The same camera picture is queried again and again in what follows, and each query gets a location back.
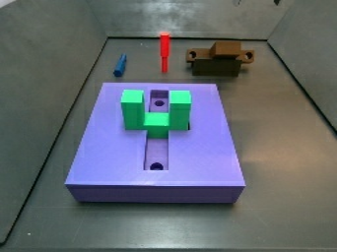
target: gray floor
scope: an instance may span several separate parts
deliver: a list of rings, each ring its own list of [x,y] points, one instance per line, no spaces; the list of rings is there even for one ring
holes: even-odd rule
[[[336,135],[266,42],[243,42],[257,58],[238,78],[192,77],[184,51],[211,44],[172,40],[162,75],[158,40],[108,41],[5,248],[337,248]],[[218,84],[247,184],[237,204],[73,201],[63,182],[103,82]]]

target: purple base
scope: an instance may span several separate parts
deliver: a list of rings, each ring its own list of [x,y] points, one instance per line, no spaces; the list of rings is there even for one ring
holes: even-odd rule
[[[144,170],[146,132],[126,131],[123,90],[184,90],[190,131],[168,133],[168,170]],[[65,186],[81,202],[234,203],[245,188],[215,85],[104,84]]]

